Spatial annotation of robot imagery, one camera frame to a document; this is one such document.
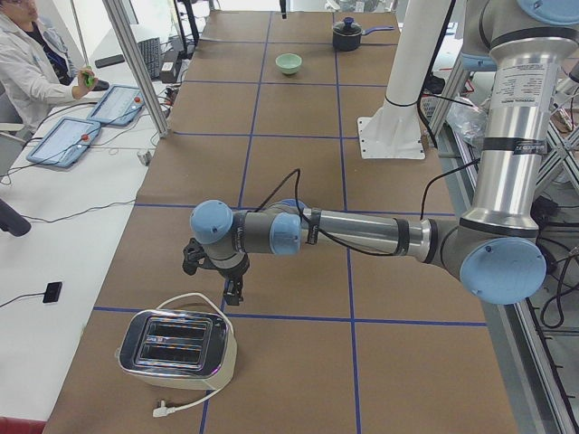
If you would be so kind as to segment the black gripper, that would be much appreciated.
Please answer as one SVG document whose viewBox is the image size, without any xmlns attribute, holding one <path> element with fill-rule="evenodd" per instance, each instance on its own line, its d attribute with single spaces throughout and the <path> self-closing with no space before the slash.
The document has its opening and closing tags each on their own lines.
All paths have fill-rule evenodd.
<svg viewBox="0 0 579 434">
<path fill-rule="evenodd" d="M 216 270 L 223 278 L 224 301 L 228 306 L 239 306 L 243 302 L 243 275 L 250 267 L 250 259 L 246 253 L 235 253 L 228 259 L 212 259 L 207 254 L 199 260 L 202 269 Z"/>
</svg>

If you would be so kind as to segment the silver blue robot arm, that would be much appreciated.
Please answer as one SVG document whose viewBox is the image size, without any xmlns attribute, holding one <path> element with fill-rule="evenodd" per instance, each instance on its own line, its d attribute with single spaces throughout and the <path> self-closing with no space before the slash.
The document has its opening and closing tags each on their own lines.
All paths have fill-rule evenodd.
<svg viewBox="0 0 579 434">
<path fill-rule="evenodd" d="M 291 255 L 302 243 L 333 241 L 378 257 L 412 256 L 447 270 L 474 296 L 510 305 L 546 276 L 530 209 L 555 98 L 558 69 L 578 47 L 575 1 L 470 1 L 464 48 L 496 65 L 475 194 L 457 222 L 370 217 L 310 209 L 298 199 L 235 212 L 198 204 L 183 269 L 213 269 L 226 303 L 242 301 L 253 253 Z"/>
</svg>

